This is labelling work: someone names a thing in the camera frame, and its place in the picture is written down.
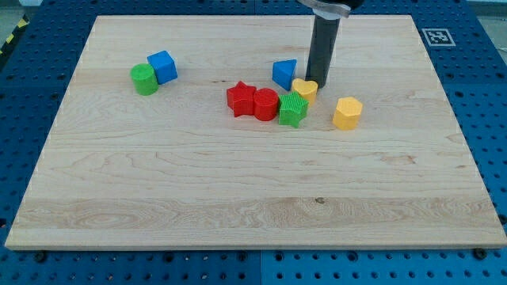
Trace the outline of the grey robot arm flange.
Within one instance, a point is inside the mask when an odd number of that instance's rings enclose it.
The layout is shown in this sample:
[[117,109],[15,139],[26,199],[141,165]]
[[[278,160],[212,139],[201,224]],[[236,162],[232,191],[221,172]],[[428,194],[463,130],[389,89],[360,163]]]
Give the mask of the grey robot arm flange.
[[364,0],[297,0],[310,8],[312,12],[326,20],[347,18],[351,12],[359,8]]

